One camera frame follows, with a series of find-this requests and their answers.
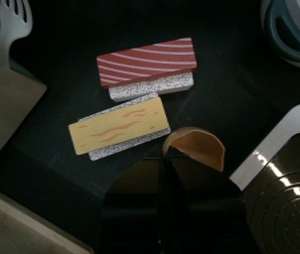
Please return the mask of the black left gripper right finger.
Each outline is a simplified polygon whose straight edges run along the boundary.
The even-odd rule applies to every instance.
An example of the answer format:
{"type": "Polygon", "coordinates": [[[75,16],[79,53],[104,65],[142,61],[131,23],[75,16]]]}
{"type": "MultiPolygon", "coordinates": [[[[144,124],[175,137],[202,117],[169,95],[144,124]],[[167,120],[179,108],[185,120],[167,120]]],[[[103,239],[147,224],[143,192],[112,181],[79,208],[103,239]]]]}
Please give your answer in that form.
{"type": "Polygon", "coordinates": [[[165,153],[165,254],[260,254],[236,184],[177,149],[165,153]]]}

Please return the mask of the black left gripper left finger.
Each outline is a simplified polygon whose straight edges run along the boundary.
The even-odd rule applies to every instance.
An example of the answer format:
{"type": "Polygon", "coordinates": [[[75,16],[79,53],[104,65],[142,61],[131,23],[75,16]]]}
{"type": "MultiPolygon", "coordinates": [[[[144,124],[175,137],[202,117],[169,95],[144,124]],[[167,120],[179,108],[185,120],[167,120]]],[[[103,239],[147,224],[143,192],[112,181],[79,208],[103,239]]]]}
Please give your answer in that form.
{"type": "Polygon", "coordinates": [[[158,160],[136,162],[103,199],[98,254],[159,254],[158,160]]]}

